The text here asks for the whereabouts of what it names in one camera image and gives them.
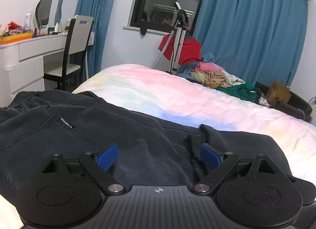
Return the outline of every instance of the white cable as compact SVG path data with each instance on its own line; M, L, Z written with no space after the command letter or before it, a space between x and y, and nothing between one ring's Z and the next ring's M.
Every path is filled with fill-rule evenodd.
M300 110L303 113L303 120L305 121L305 112L302 111L301 109L297 108L298 110Z
M169 43L171 41L171 38L173 37L173 34L174 34L174 29L171 31L171 33L170 33L170 35L169 35L169 37L167 39L167 42L165 43L165 46L163 47L163 49L162 49L162 51L161 51L156 63L153 65L152 69L154 69L157 66L157 64L160 61L162 55L165 53L165 50L167 49L167 47L168 47L168 45L169 45Z
M86 66L86 80L89 79L89 73L88 73L88 52L86 52L86 57L84 60L85 66Z
M311 101L312 101L314 98L316 98L316 96L314 96L313 98L311 98L311 99L309 100L308 104L311 104Z

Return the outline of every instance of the metal screw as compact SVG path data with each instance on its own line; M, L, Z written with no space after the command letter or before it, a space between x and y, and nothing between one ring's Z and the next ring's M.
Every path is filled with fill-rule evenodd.
M108 187L108 190L110 192L120 192L124 189L124 187L120 184L111 184L109 187Z
M197 184L194 189L197 191L197 192L207 192L210 190L210 187L206 184Z

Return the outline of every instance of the bed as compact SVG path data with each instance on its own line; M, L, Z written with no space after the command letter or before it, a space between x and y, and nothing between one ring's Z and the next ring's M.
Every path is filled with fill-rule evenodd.
M275 109L241 101L220 91L140 65L102 70L74 93L92 91L109 103L198 127L271 136L281 147L292 174L316 184L316 127ZM15 208L0 196L0 228L18 229Z

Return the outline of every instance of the chair seat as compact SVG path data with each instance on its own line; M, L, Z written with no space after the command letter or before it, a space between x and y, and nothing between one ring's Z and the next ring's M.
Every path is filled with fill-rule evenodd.
M52 75L52 76L59 76L61 77L61 73L63 70L63 62L57 61L57 62L51 62L44 65L44 74ZM80 66L76 64L67 64L67 72L66 75L75 72L77 70L80 70Z

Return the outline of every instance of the chair backrest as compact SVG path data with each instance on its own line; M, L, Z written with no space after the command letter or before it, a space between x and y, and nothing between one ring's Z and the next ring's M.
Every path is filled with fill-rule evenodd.
M68 56L70 54L83 51L85 54L89 42L92 24L93 17L82 15L76 15L75 18L70 21L64 51L62 76L66 75Z
M78 53L86 49L86 45L90 37L92 22L93 17L82 15L75 16L75 25L71 35L68 54Z

